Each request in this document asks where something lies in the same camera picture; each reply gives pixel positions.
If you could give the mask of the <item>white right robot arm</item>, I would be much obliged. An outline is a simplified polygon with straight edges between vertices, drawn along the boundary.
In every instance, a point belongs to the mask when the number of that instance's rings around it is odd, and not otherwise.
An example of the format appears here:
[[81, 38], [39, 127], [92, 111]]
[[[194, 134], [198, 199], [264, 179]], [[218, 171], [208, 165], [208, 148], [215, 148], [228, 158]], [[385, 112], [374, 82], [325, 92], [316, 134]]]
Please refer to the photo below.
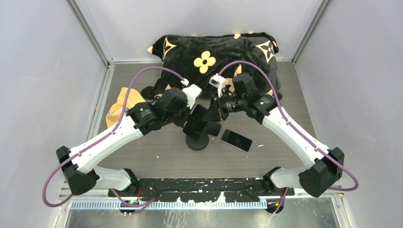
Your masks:
[[234, 92], [226, 92], [226, 79], [213, 75], [209, 83], [217, 88], [203, 119], [207, 122], [225, 121], [230, 113], [244, 111], [248, 117], [274, 132], [302, 161], [299, 168], [274, 168], [268, 175], [271, 188], [278, 195], [290, 187], [302, 188], [312, 197], [320, 197], [342, 177], [345, 155], [337, 147], [330, 149], [317, 141], [287, 114], [271, 95], [262, 95], [254, 79], [240, 74], [233, 79]]

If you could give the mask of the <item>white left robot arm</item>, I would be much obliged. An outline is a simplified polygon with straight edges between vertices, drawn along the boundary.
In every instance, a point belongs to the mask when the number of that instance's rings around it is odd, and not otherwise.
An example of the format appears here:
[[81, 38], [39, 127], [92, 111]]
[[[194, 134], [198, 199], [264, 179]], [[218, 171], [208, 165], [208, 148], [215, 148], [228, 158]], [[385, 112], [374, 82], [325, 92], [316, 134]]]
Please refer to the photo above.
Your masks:
[[146, 184], [128, 169], [113, 170], [99, 167], [107, 156], [151, 131], [173, 123], [184, 127], [196, 99], [201, 94], [196, 85], [165, 90], [152, 102], [140, 101], [124, 113], [121, 122], [89, 141], [71, 149], [62, 146], [56, 150], [62, 171], [74, 196], [95, 188], [129, 191], [139, 197], [145, 193]]

